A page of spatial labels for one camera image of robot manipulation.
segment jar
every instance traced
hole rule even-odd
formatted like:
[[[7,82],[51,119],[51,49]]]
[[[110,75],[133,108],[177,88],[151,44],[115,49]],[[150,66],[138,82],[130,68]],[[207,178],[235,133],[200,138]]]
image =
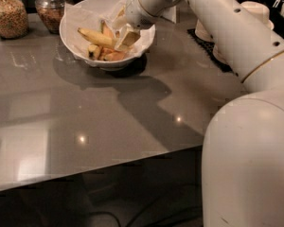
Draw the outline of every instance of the jar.
[[[64,15],[65,3],[73,0],[36,0],[36,10],[50,33],[59,34],[60,21]]]
[[[0,37],[16,39],[27,35],[28,18],[21,0],[0,0]]]

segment white plastic bowl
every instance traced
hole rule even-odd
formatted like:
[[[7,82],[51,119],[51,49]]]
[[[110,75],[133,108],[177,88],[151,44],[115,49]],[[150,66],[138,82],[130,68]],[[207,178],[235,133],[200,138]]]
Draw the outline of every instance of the white plastic bowl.
[[[155,26],[141,30],[141,38],[122,61],[93,61],[88,58],[87,47],[90,44],[79,33],[79,27],[99,31],[101,19],[113,19],[115,13],[125,5],[126,0],[84,0],[75,6],[67,6],[60,23],[60,36],[64,45],[74,54],[93,67],[104,70],[119,70],[141,57],[153,43]]]

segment shiny counter surface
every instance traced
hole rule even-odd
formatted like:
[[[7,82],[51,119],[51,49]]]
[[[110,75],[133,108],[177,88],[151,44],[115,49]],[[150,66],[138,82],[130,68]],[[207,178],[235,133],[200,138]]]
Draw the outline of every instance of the shiny counter surface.
[[[160,21],[150,52],[114,74],[74,60],[29,14],[28,35],[0,39],[0,191],[201,145],[244,89],[188,36],[195,24],[182,7],[179,24]]]

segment dark floor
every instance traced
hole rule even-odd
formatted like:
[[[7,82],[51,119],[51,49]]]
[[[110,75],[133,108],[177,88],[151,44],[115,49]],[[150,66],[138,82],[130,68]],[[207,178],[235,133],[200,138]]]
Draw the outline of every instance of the dark floor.
[[[201,227],[201,149],[0,192],[0,227]]]

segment jar of red spice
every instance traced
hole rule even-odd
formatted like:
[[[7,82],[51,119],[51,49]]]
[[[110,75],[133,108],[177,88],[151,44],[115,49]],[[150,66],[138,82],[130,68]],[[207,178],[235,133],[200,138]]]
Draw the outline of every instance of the jar of red spice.
[[[60,21],[64,15],[65,3],[73,0],[36,0],[36,10],[49,32],[59,34]]]
[[[0,0],[0,37],[17,39],[27,35],[27,11],[21,0]]]

